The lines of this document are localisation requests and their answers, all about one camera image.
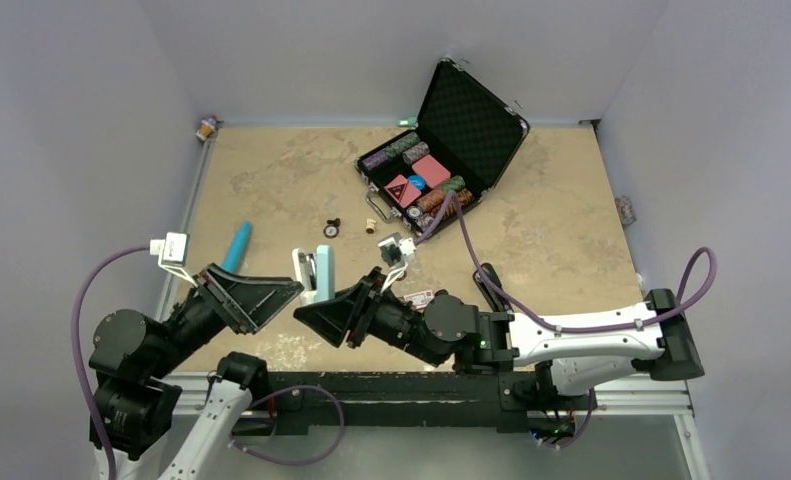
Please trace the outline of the light blue stapler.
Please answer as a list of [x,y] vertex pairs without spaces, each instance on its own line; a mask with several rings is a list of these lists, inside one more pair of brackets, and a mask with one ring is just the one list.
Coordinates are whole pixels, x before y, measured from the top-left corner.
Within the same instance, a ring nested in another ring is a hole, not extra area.
[[335,253],[331,245],[318,245],[314,252],[295,248],[291,258],[295,278],[303,286],[299,296],[301,306],[335,298]]

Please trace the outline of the black stapler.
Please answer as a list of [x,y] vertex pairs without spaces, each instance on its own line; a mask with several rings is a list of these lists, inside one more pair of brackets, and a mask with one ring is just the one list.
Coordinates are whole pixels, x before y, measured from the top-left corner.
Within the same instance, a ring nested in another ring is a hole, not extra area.
[[473,282],[493,312],[514,311],[510,301],[497,290],[503,290],[502,283],[491,263],[481,263],[472,274]]

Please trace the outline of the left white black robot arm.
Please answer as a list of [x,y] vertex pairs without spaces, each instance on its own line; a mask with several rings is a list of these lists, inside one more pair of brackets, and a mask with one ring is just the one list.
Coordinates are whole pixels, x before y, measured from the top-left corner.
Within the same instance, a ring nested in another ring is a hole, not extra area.
[[165,378],[222,331],[253,335],[303,290],[290,277],[245,277],[215,264],[164,321],[121,309],[94,332],[89,368],[97,388],[90,440],[108,464],[102,479],[195,479],[215,459],[242,411],[263,405],[271,393],[265,361],[231,352],[218,363],[204,411],[170,466],[160,455],[183,389]]

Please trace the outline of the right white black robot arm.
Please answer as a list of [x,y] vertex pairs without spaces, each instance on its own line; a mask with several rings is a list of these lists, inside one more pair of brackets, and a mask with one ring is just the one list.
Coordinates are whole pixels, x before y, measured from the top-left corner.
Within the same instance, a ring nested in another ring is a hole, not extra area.
[[532,392],[547,407],[635,373],[653,381],[704,376],[692,332],[676,295],[650,291],[628,307],[560,315],[538,323],[522,312],[483,312],[450,294],[423,309],[384,289],[378,268],[326,301],[293,316],[327,343],[351,348],[372,336],[422,362],[452,362],[459,374],[511,371],[540,364]]

